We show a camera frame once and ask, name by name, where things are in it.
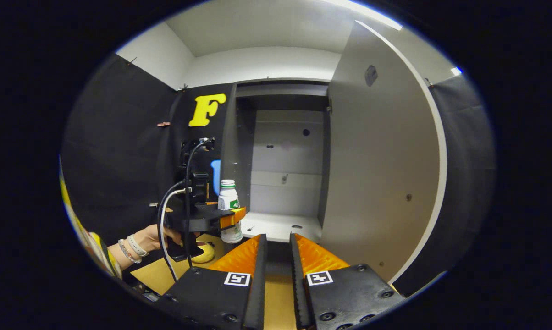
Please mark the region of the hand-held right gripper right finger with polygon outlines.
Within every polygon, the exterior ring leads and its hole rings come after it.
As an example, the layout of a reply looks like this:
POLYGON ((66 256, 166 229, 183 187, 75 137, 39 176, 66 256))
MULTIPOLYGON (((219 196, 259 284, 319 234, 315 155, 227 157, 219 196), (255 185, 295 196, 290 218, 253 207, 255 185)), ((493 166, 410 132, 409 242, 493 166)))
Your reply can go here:
POLYGON ((368 264, 350 265, 298 233, 289 245, 299 330, 355 330, 405 300, 368 264))

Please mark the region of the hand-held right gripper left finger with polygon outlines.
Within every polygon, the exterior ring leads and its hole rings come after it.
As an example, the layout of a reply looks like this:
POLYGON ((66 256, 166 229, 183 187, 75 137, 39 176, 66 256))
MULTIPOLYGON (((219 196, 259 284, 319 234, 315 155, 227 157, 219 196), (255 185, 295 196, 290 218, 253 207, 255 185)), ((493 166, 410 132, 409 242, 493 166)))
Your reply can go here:
POLYGON ((182 330, 264 327, 267 236, 259 234, 208 268, 192 267, 159 299, 182 330))

